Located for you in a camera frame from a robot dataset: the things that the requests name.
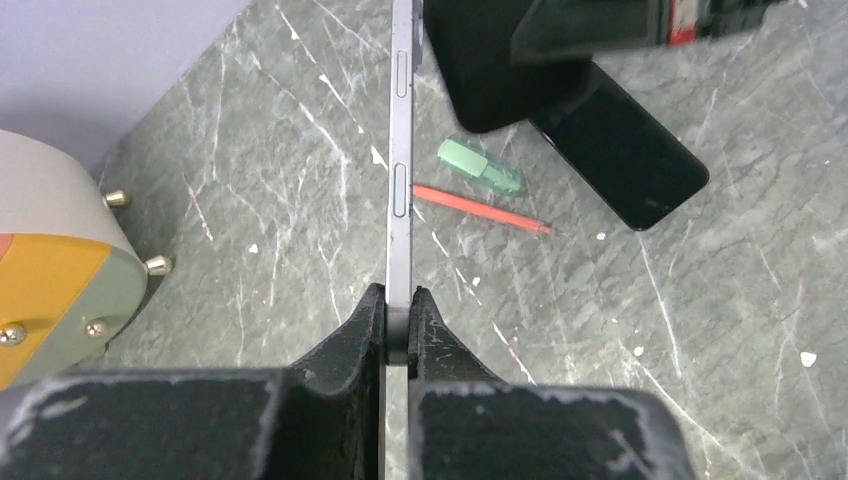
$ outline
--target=marker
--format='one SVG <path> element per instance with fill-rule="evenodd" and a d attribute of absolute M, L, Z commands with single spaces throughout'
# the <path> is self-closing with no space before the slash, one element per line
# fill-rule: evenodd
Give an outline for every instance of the marker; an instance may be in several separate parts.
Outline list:
<path fill-rule="evenodd" d="M 452 193 L 436 190 L 423 185 L 413 185 L 412 194 L 418 198 L 438 203 L 445 207 L 453 208 L 461 212 L 470 213 L 478 217 L 488 218 L 496 222 L 523 228 L 536 233 L 551 233 L 550 227 L 532 218 L 522 217 L 514 213 L 495 208 L 485 203 L 475 202 L 467 198 L 458 197 Z"/>

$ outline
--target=marble table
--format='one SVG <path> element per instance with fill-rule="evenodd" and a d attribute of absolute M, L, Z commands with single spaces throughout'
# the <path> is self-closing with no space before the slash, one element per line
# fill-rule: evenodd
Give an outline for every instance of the marble table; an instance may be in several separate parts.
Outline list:
<path fill-rule="evenodd" d="M 383 281 L 389 24 L 385 1 L 257 0 L 112 152 L 102 186 L 135 195 L 128 237 L 177 267 L 98 366 L 283 365 Z M 846 25 L 842 0 L 798 0 L 753 36 L 599 59 L 712 175 L 644 233 L 527 124 L 467 137 L 526 175 L 524 198 L 440 167 L 459 127 L 428 53 L 417 180 L 559 234 L 420 203 L 415 281 L 509 381 L 656 394 L 703 478 L 844 478 Z"/>

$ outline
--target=black smartphone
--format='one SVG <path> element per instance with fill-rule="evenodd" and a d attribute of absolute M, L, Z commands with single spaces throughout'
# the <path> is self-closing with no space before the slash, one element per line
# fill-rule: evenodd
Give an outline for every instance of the black smartphone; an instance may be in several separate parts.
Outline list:
<path fill-rule="evenodd" d="M 530 122 L 633 230 L 647 230 L 706 186 L 707 167 L 593 64 L 580 98 Z"/>

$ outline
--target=pen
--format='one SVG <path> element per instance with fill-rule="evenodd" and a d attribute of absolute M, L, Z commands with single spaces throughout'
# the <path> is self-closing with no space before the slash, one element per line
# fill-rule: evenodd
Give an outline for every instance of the pen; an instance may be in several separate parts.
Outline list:
<path fill-rule="evenodd" d="M 532 218 L 522 217 L 514 213 L 495 208 L 484 203 L 475 202 L 467 198 L 456 196 L 452 193 L 436 190 L 423 185 L 413 185 L 412 194 L 418 198 L 428 200 L 445 207 L 450 207 L 478 217 L 488 218 L 496 222 L 505 223 L 514 227 L 523 228 L 531 232 L 551 233 L 550 227 Z"/>

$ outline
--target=gray wall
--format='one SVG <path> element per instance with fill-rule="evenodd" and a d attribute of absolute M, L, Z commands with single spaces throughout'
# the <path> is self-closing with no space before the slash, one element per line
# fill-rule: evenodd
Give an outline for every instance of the gray wall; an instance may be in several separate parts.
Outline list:
<path fill-rule="evenodd" d="M 0 129 L 97 172 L 249 0 L 0 0 Z"/>

